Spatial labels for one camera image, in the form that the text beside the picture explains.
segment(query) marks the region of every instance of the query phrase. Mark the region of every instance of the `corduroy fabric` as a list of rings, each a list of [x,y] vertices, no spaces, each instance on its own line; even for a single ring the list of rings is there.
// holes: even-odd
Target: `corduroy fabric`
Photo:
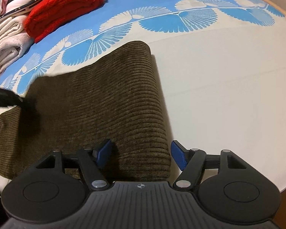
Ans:
[[[108,179],[169,176],[171,158],[145,43],[129,42],[72,73],[40,77],[27,97],[36,100],[37,113],[15,107],[0,115],[0,175],[13,178],[53,149],[75,153],[110,138],[116,147],[103,171]]]

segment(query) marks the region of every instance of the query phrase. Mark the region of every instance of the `crosshair symbol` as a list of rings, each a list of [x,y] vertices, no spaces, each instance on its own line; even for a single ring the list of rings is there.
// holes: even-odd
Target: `crosshair symbol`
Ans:
[[[143,188],[145,188],[145,187],[146,187],[146,185],[144,185],[144,184],[140,183],[139,185],[137,185],[137,187],[138,187],[139,189],[143,189]]]

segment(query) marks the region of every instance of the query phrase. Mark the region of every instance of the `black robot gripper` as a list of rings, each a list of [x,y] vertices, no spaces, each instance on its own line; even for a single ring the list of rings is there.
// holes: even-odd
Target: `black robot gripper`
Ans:
[[[178,141],[171,154],[182,173],[172,186],[113,182],[101,174],[113,143],[76,154],[54,150],[11,181],[2,192],[10,219],[3,229],[278,229],[277,187],[230,150],[207,155]],[[65,169],[78,169],[80,180]],[[201,183],[205,169],[218,174]]]

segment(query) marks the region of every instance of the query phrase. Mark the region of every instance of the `blue and white patterned fabric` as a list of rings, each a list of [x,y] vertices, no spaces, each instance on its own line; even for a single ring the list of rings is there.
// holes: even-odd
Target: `blue and white patterned fabric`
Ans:
[[[108,0],[33,45],[0,87],[25,96],[37,77],[132,40],[156,62],[169,139],[208,154],[231,149],[286,187],[286,17],[262,0]]]

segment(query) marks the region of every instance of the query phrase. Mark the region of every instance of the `stack of folded clothes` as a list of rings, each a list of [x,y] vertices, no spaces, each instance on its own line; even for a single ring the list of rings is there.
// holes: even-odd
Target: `stack of folded clothes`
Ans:
[[[104,0],[0,0],[0,73],[28,48]]]

